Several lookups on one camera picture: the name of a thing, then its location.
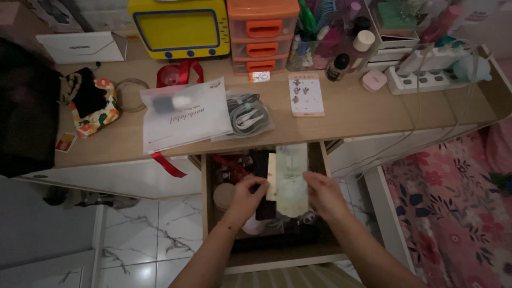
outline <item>person's right hand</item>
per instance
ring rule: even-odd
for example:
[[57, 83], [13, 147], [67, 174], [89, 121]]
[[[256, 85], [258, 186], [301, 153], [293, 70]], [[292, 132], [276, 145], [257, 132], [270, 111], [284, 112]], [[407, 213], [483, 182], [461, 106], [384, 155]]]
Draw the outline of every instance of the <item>person's right hand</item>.
[[309, 186], [309, 203], [324, 220], [333, 220], [350, 213], [338, 183], [319, 173], [306, 171], [304, 180]]

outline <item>card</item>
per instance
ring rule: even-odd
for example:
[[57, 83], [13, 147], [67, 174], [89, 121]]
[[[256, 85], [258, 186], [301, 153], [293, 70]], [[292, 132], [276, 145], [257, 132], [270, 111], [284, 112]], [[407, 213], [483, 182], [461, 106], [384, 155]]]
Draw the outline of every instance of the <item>card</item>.
[[291, 113], [295, 117], [325, 116], [318, 74], [288, 74]]
[[55, 146], [55, 150], [64, 153], [69, 152], [69, 149], [71, 149], [71, 146], [75, 142], [76, 138], [76, 135], [70, 133], [63, 133], [59, 141], [57, 142], [57, 145]]

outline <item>pink case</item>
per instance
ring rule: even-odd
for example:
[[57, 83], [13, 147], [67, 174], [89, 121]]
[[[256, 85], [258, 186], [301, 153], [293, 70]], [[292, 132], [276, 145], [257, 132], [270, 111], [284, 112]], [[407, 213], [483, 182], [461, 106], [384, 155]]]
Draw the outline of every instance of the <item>pink case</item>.
[[388, 82], [388, 78], [378, 70], [370, 70], [361, 79], [362, 86], [370, 92], [375, 92]]

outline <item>charging cable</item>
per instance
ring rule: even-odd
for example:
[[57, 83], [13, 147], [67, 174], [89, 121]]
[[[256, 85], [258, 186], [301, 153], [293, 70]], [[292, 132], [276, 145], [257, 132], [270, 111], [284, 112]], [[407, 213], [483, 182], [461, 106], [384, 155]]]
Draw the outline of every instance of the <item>charging cable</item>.
[[228, 136], [258, 134], [270, 123], [268, 111], [258, 94], [245, 94], [227, 100], [229, 119], [233, 133]]
[[[405, 152], [401, 152], [401, 153], [398, 153], [398, 154], [394, 154], [394, 155], [386, 156], [385, 158], [376, 158], [376, 159], [372, 160], [371, 162], [369, 162], [369, 163], [367, 163], [367, 164], [365, 164], [365, 165], [363, 165], [363, 166], [367, 166], [367, 165], [370, 165], [370, 164], [372, 164], [373, 162], [375, 162], [375, 161], [377, 161], [377, 160], [382, 160], [382, 159], [386, 159], [386, 158], [390, 158], [390, 157], [395, 158], [396, 156], [398, 156], [398, 158], [401, 158], [401, 157], [407, 156], [407, 155], [409, 154], [409, 152], [410, 152], [410, 151], [412, 151], [412, 150], [421, 150], [421, 149], [424, 149], [424, 148], [430, 147], [431, 145], [434, 145], [434, 144], [436, 144], [436, 143], [438, 143], [438, 142], [440, 142], [440, 141], [443, 141], [443, 140], [445, 139], [445, 137], [449, 136], [451, 133], [453, 133], [453, 131], [454, 131], [455, 129], [457, 129], [457, 127], [459, 127], [460, 123], [462, 122], [462, 120], [463, 120], [463, 119], [464, 119], [464, 117], [466, 116], [466, 113], [467, 113], [467, 111], [468, 111], [469, 105], [470, 105], [470, 103], [471, 103], [471, 97], [472, 97], [472, 95], [473, 95], [473, 93], [474, 93], [475, 86], [476, 86], [476, 76], [477, 76], [477, 70], [478, 70], [478, 50], [476, 49], [476, 47], [475, 47], [475, 46], [474, 46], [474, 45], [473, 45], [469, 40], [467, 40], [467, 39], [459, 39], [459, 40], [460, 40], [460, 41], [464, 41], [464, 42], [468, 43], [468, 44], [469, 44], [469, 46], [472, 48], [472, 51], [473, 51], [473, 74], [472, 74], [472, 77], [471, 77], [472, 82], [471, 82], [471, 84], [470, 84], [470, 86], [469, 86], [469, 89], [468, 89], [468, 91], [467, 91], [468, 93], [467, 93], [467, 98], [466, 98], [466, 106], [465, 106], [465, 108], [464, 108], [464, 111], [462, 112], [462, 115], [457, 119], [457, 122], [456, 122], [455, 126], [454, 126], [453, 128], [451, 128], [447, 133], [445, 133], [443, 136], [441, 136], [439, 139], [437, 139], [437, 140], [435, 140], [435, 141], [431, 141], [431, 142], [429, 142], [429, 143], [427, 143], [427, 144], [425, 144], [425, 145], [422, 145], [422, 146], [420, 146], [420, 147], [414, 147], [414, 148], [411, 148], [411, 149], [409, 149], [409, 150], [407, 150], [407, 151], [405, 151]], [[419, 77], [418, 77], [418, 97], [419, 97]], [[395, 144], [391, 145], [390, 147], [395, 146], [395, 145], [399, 144], [400, 142], [404, 141], [408, 136], [410, 136], [410, 135], [412, 134], [412, 132], [411, 132], [411, 133], [409, 133], [405, 138], [403, 138], [403, 139], [402, 139], [402, 140], [400, 140], [399, 142], [397, 142], [397, 143], [395, 143]], [[373, 155], [373, 156], [370, 156], [370, 157], [368, 157], [368, 158], [365, 158], [365, 159], [363, 159], [362, 161], [360, 161], [359, 163], [362, 163], [362, 162], [364, 162], [365, 160], [367, 160], [367, 159], [369, 159], [369, 158], [375, 157], [376, 155], [380, 154], [381, 152], [379, 152], [379, 153], [377, 153], [377, 154], [375, 154], [375, 155]], [[335, 173], [335, 172], [337, 172], [337, 171], [339, 171], [339, 170], [342, 170], [342, 169], [349, 168], [349, 167], [351, 167], [351, 166], [353, 166], [353, 165], [350, 165], [350, 166], [345, 167], [345, 168], [338, 169], [338, 170], [334, 171], [333, 173]], [[341, 176], [340, 178], [344, 178], [344, 177], [346, 177], [347, 175], [351, 174], [352, 172], [354, 172], [354, 171], [356, 171], [356, 170], [358, 170], [358, 169], [361, 169], [361, 167], [358, 167], [358, 168], [356, 168], [356, 169], [353, 169], [352, 171], [350, 171], [350, 172], [346, 173], [345, 175]]]
[[336, 173], [336, 172], [338, 172], [338, 171], [340, 171], [340, 170], [343, 170], [343, 169], [346, 169], [346, 168], [350, 168], [350, 167], [352, 167], [352, 166], [354, 166], [354, 165], [361, 164], [361, 163], [363, 163], [364, 161], [366, 161], [366, 160], [368, 160], [368, 159], [371, 159], [371, 158], [373, 158], [373, 157], [376, 157], [376, 156], [380, 155], [382, 152], [385, 152], [385, 151], [387, 151], [387, 150], [391, 149], [392, 147], [394, 147], [394, 146], [396, 146], [396, 145], [400, 144], [401, 142], [405, 141], [407, 138], [409, 138], [409, 137], [410, 137], [410, 136], [411, 136], [411, 135], [412, 135], [412, 134], [417, 130], [417, 128], [418, 128], [418, 124], [419, 124], [419, 120], [420, 120], [420, 118], [421, 118], [421, 96], [420, 96], [420, 90], [419, 90], [419, 87], [420, 87], [420, 85], [419, 85], [419, 84], [420, 84], [420, 82], [419, 82], [419, 79], [420, 79], [420, 73], [421, 73], [421, 68], [422, 68], [422, 67], [423, 67], [423, 65], [425, 64], [426, 55], [428, 55], [428, 54], [429, 54], [433, 49], [434, 49], [434, 44], [430, 44], [428, 47], [426, 47], [426, 48], [425, 48], [425, 54], [424, 54], [424, 55], [425, 55], [425, 57], [423, 57], [423, 59], [421, 60], [421, 64], [420, 64], [420, 66], [419, 66], [419, 68], [418, 68], [418, 71], [416, 72], [416, 78], [417, 78], [417, 79], [416, 79], [416, 82], [417, 82], [417, 87], [418, 87], [418, 90], [417, 90], [417, 96], [418, 96], [418, 117], [416, 118], [416, 121], [415, 121], [415, 122], [413, 121], [413, 118], [412, 118], [411, 112], [409, 111], [409, 109], [407, 109], [406, 103], [403, 101], [403, 98], [402, 98], [402, 97], [400, 97], [400, 100], [402, 101], [403, 105], [405, 106], [405, 108], [406, 108], [406, 110], [407, 110], [407, 113], [408, 113], [408, 115], [409, 115], [409, 118], [411, 119], [411, 122], [413, 123], [413, 129], [412, 129], [412, 131], [411, 131], [409, 134], [407, 134], [404, 138], [400, 139], [398, 142], [396, 142], [396, 143], [393, 143], [393, 144], [389, 145], [388, 147], [386, 147], [386, 148], [384, 148], [384, 149], [380, 150], [379, 152], [375, 153], [374, 155], [369, 156], [369, 157], [366, 157], [365, 159], [363, 159], [363, 160], [361, 160], [361, 161], [359, 161], [359, 162], [357, 162], [357, 163], [353, 163], [353, 164], [351, 164], [351, 165], [349, 165], [349, 166], [346, 166], [346, 167], [340, 168], [340, 169], [338, 169], [338, 170], [336, 170], [336, 171], [333, 171], [333, 172], [332, 172], [332, 174], [334, 174], [334, 173]]

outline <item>red ribbon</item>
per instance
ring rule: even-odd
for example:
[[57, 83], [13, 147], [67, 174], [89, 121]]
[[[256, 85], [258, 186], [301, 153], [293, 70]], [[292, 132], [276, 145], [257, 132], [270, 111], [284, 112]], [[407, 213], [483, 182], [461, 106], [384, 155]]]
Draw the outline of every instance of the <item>red ribbon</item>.
[[[168, 69], [168, 68], [178, 68], [178, 65], [166, 65], [164, 67], [162, 67], [158, 73], [157, 73], [157, 88], [161, 88], [161, 87], [165, 87], [165, 86], [170, 86], [170, 85], [165, 85], [160, 77], [161, 77], [161, 74], [164, 72], [164, 70]], [[175, 84], [175, 85], [184, 85], [184, 84], [188, 84], [188, 76], [189, 76], [189, 72], [190, 72], [190, 68], [192, 67], [192, 69], [197, 73], [197, 75], [199, 76], [199, 78], [197, 79], [196, 83], [203, 83], [204, 82], [204, 75], [203, 75], [203, 68], [201, 67], [201, 65], [199, 64], [199, 62], [197, 62], [197, 60], [195, 59], [184, 59], [180, 62], [180, 66], [179, 66], [179, 74], [178, 74], [178, 82]], [[167, 161], [167, 159], [165, 159], [164, 156], [162, 156], [162, 153], [160, 152], [155, 152], [153, 154], [151, 154], [151, 157], [158, 163], [160, 163], [160, 165], [162, 165], [162, 167], [164, 167], [164, 169], [171, 175], [173, 175], [174, 177], [177, 177], [177, 178], [183, 178], [184, 176], [186, 176], [187, 174], [181, 172], [178, 168], [174, 167], [174, 165], [172, 165], [169, 161]]]
[[181, 172], [178, 168], [174, 167], [174, 165], [172, 165], [167, 159], [165, 159], [165, 157], [162, 155], [162, 153], [160, 152], [155, 152], [153, 154], [151, 154], [151, 157], [158, 163], [160, 163], [160, 165], [162, 165], [162, 167], [171, 175], [173, 175], [174, 177], [177, 177], [177, 178], [183, 178], [185, 177], [187, 174]]

